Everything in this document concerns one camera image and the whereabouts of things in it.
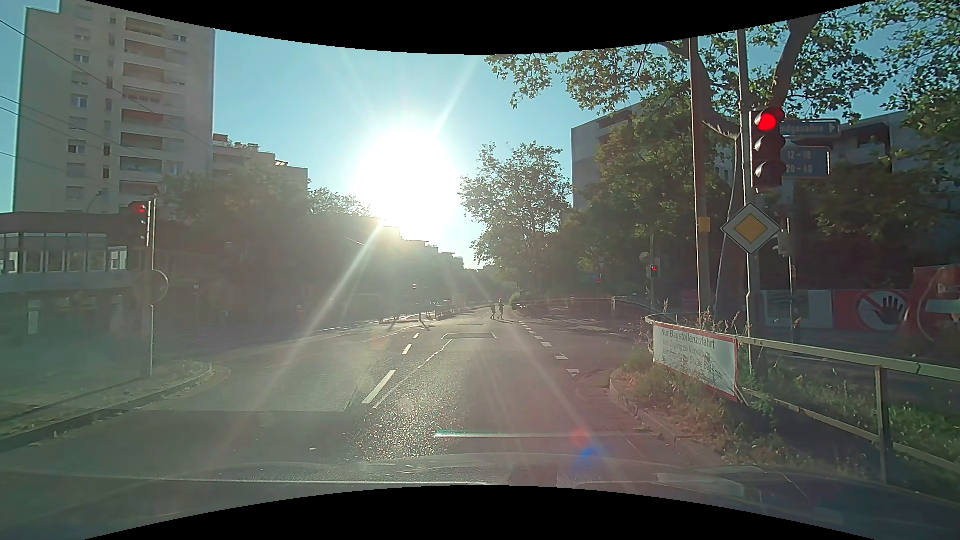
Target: pole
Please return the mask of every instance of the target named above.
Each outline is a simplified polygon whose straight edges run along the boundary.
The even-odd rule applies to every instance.
[[[151,199],[147,214],[147,246],[143,248],[143,306],[141,311],[140,336],[145,345],[145,355],[140,366],[140,377],[149,379],[154,375],[154,299],[153,277],[156,262],[156,197]]]
[[[693,135],[693,203],[697,216],[697,290],[700,292],[700,312],[709,309],[713,294],[710,287],[710,249],[709,232],[710,218],[707,215],[707,190],[704,178],[704,122],[701,112],[703,93],[700,72],[696,69],[696,62],[700,59],[699,38],[691,37],[690,53],[690,116],[692,117]]]
[[[750,102],[750,72],[747,64],[747,31],[736,31],[736,53],[740,78],[740,150],[743,162],[743,204],[755,201],[756,195],[752,179],[754,177],[753,142],[750,139],[750,112],[755,105]],[[763,293],[760,288],[759,253],[747,255],[747,333],[751,336],[762,334],[766,326],[763,309]]]

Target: road sign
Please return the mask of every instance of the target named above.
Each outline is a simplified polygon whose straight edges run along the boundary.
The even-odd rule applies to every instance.
[[[826,146],[787,146],[781,154],[786,163],[785,179],[815,179],[830,174],[830,150]]]
[[[783,120],[780,132],[795,138],[836,138],[840,136],[840,120]]]
[[[780,226],[751,203],[737,212],[720,230],[743,248],[743,251],[752,254],[776,236]]]

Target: white sign with text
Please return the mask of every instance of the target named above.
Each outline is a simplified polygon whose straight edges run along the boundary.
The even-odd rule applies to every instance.
[[[736,342],[732,337],[654,325],[654,361],[737,401]]]

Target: sun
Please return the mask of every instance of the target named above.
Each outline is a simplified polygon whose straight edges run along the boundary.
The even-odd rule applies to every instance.
[[[458,208],[459,182],[436,137],[395,130],[377,137],[357,162],[353,189],[383,225],[429,240]]]

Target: curb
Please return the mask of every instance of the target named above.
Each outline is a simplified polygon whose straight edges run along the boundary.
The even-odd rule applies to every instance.
[[[608,395],[615,404],[619,405],[625,411],[630,413],[631,416],[637,418],[637,420],[640,422],[643,422],[652,428],[661,440],[672,446],[678,452],[693,459],[698,464],[704,466],[729,465],[729,463],[724,461],[718,453],[702,444],[687,440],[689,439],[689,435],[684,435],[676,428],[666,425],[664,422],[654,418],[646,411],[641,410],[638,406],[636,406],[636,404],[632,403],[626,396],[623,384],[617,380],[617,377],[622,372],[623,368],[617,368],[613,370],[613,373],[610,374],[610,388]]]
[[[196,377],[193,377],[189,380],[185,380],[175,386],[171,386],[169,388],[165,388],[158,392],[154,392],[153,394],[147,394],[146,396],[137,398],[135,400],[132,400],[120,405],[113,405],[111,407],[90,410],[88,412],[74,416],[73,418],[61,420],[54,424],[48,424],[46,426],[43,426],[42,428],[26,431],[24,433],[18,433],[16,435],[11,435],[6,438],[0,438],[0,454],[9,452],[11,450],[16,450],[18,448],[23,448],[25,446],[29,446],[31,444],[34,444],[36,442],[40,442],[46,439],[51,439],[54,437],[54,433],[57,431],[75,430],[77,428],[89,426],[90,424],[93,424],[97,420],[110,418],[120,413],[128,412],[131,409],[139,408],[144,405],[149,405],[151,403],[158,402],[161,399],[165,398],[166,396],[175,394],[181,391],[183,388],[190,386],[191,384],[195,384],[195,383],[199,384],[199,383],[207,382],[208,380],[210,380],[211,377],[213,377],[213,374],[214,374],[213,365],[210,364],[210,365],[207,365],[205,371],[203,371]]]

